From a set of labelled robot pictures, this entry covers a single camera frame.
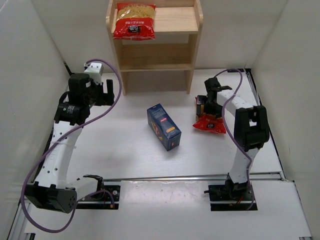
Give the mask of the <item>red pasta bag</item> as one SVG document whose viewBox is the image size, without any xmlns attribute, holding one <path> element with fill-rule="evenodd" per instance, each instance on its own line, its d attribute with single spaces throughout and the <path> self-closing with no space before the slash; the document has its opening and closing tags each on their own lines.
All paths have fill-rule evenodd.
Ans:
<svg viewBox="0 0 320 240">
<path fill-rule="evenodd" d="M 204 112 L 196 112 L 196 97 L 195 97 L 195 123 L 192 126 L 198 130 L 213 133 L 213 134 L 226 134 L 226 128 L 225 128 L 222 117 L 216 118 L 215 116 L 206 114 Z"/>
<path fill-rule="evenodd" d="M 120 2 L 113 38 L 116 40 L 154 40 L 155 4 Z"/>
</svg>

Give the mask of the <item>blue pasta box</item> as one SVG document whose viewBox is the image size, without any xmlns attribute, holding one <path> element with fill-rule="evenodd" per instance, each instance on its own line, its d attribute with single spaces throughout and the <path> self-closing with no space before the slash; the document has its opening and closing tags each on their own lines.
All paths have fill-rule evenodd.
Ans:
<svg viewBox="0 0 320 240">
<path fill-rule="evenodd" d="M 158 103 L 146 110 L 147 122 L 167 151 L 179 146 L 182 132 Z"/>
</svg>

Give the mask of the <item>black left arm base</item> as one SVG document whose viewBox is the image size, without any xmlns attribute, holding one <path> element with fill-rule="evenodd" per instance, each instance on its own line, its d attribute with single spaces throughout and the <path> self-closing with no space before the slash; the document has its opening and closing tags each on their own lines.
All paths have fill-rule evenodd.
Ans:
<svg viewBox="0 0 320 240">
<path fill-rule="evenodd" d="M 84 175 L 74 182 L 77 209 L 118 210 L 121 194 L 120 182 L 109 182 L 93 174 Z"/>
</svg>

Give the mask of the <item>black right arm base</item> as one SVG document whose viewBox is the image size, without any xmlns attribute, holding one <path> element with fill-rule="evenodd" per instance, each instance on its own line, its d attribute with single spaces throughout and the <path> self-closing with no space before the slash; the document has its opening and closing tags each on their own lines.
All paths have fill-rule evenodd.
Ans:
<svg viewBox="0 0 320 240">
<path fill-rule="evenodd" d="M 229 175 L 223 184 L 211 183 L 203 192 L 209 196 L 212 212 L 257 211 L 252 184 L 233 183 Z"/>
</svg>

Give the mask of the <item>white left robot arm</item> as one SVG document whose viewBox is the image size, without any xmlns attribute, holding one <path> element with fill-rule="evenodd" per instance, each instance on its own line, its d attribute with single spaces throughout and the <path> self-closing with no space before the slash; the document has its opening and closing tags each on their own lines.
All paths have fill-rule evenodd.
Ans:
<svg viewBox="0 0 320 240">
<path fill-rule="evenodd" d="M 58 102 L 50 148 L 42 168 L 33 183 L 28 183 L 24 196 L 37 208 L 70 213 L 76 202 L 103 189 L 103 179 L 97 175 L 84 175 L 73 182 L 67 181 L 67 172 L 83 124 L 93 106 L 114 104 L 114 85 L 111 79 L 104 88 L 101 77 L 75 73 L 68 80 L 68 91 Z"/>
</svg>

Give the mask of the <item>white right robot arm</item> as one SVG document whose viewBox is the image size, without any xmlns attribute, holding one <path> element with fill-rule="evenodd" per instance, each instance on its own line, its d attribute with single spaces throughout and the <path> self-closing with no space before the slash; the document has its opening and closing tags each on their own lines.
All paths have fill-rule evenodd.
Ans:
<svg viewBox="0 0 320 240">
<path fill-rule="evenodd" d="M 194 128 L 214 133 L 230 133 L 224 119 L 225 111 L 234 116 L 234 130 L 230 134 L 237 150 L 225 181 L 230 195 L 243 193 L 249 188 L 248 174 L 255 156 L 269 140 L 267 110 L 252 105 L 237 96 L 230 86 L 220 85 L 217 77 L 204 82 L 206 95 L 196 97 Z"/>
</svg>

